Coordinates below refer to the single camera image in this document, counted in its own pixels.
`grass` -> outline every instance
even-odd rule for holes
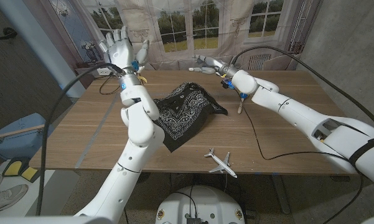
[[[275,35],[275,30],[274,31],[264,31],[264,36],[263,37],[268,37],[271,35]],[[261,37],[261,31],[260,32],[251,32],[248,35],[249,38],[252,37]]]
[[[187,50],[187,41],[181,41],[174,43],[167,43],[163,44],[164,51],[168,52],[176,52],[180,50]],[[211,37],[207,38],[206,42],[204,38],[201,39],[194,39],[194,49],[216,49],[218,47],[218,37]]]

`radiator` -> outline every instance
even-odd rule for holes
[[[249,58],[248,70],[262,70],[263,63],[270,58],[270,54],[254,55]]]

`airplane wing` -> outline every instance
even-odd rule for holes
[[[227,155],[225,156],[224,161],[223,161],[224,164],[226,164],[226,165],[228,165],[228,166],[230,165],[230,164],[228,163],[228,158],[229,158],[229,157],[230,157],[230,153],[228,152]]]
[[[209,172],[216,172],[216,171],[220,171],[221,173],[222,173],[222,170],[223,170],[224,168],[222,167],[222,166],[218,166],[218,167],[216,167],[216,168],[214,168],[214,169],[212,169],[212,170],[210,170]]]

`gray tape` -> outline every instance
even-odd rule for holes
[[[119,93],[116,94],[116,96],[113,98],[113,101],[110,105],[110,107],[108,108],[108,110],[106,111],[104,117],[102,117],[102,120],[100,122],[100,124],[98,125],[97,129],[95,130],[93,136],[91,137],[90,141],[88,142],[85,150],[82,152],[82,154],[80,155],[80,158],[79,160],[77,161],[76,165],[75,165],[75,168],[79,168],[80,167],[80,164],[83,162],[83,159],[85,158],[85,156],[87,155],[88,151],[90,150],[91,146],[93,145],[94,143],[94,140],[95,138],[97,137],[98,133],[100,133],[101,131],[101,128],[102,126],[104,125],[105,123],[105,120],[106,118],[108,117],[109,113],[111,112],[112,108],[113,108],[113,105],[115,105],[116,103],[116,100],[118,99],[118,96],[119,96]]]

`wooden table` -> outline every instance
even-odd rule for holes
[[[254,77],[273,82],[280,93],[290,96],[320,113],[343,116],[318,83],[303,71],[253,71]],[[245,113],[238,114],[240,100],[233,90],[225,90],[221,79],[188,71],[145,71],[145,85],[152,98],[163,98],[183,82],[203,86],[224,108],[228,116],[213,114],[191,140],[173,153],[163,145],[146,164],[146,172],[207,172],[217,166],[204,158],[210,147],[223,159],[230,152],[231,168],[237,174],[332,175],[338,172],[319,154],[285,156],[272,161],[265,157],[297,151],[314,151],[309,140],[276,113],[255,105],[249,98]],[[48,169],[111,169],[128,139],[120,118],[123,107],[119,95],[101,95],[104,80],[94,81],[51,134],[47,148]],[[112,79],[103,91],[118,86]],[[40,151],[30,162],[40,167]]]

